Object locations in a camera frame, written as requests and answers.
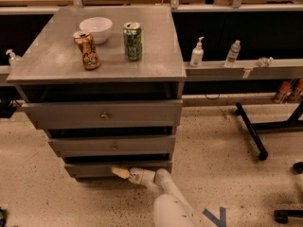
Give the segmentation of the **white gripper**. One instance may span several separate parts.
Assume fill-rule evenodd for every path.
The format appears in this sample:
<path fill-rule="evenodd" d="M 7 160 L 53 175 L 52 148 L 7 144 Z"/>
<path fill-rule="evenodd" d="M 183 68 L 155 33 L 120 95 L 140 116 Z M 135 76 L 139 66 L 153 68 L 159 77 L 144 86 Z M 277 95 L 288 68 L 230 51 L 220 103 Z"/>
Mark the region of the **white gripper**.
<path fill-rule="evenodd" d="M 132 167 L 129 171 L 124 166 L 113 166 L 112 172 L 122 179 L 128 179 L 131 183 L 141 184 L 146 187 L 154 185 L 155 172 L 151 170 Z"/>

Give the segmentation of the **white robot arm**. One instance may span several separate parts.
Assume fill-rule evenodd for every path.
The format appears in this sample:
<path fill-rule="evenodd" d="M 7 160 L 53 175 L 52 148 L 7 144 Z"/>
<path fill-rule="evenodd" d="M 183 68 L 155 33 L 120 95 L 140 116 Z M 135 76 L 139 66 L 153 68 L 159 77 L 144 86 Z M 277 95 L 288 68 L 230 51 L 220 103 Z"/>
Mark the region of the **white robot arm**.
<path fill-rule="evenodd" d="M 152 171 L 138 167 L 113 166 L 112 172 L 122 179 L 144 185 L 151 192 L 159 194 L 153 203 L 155 227 L 204 227 L 204 221 L 164 168 Z"/>

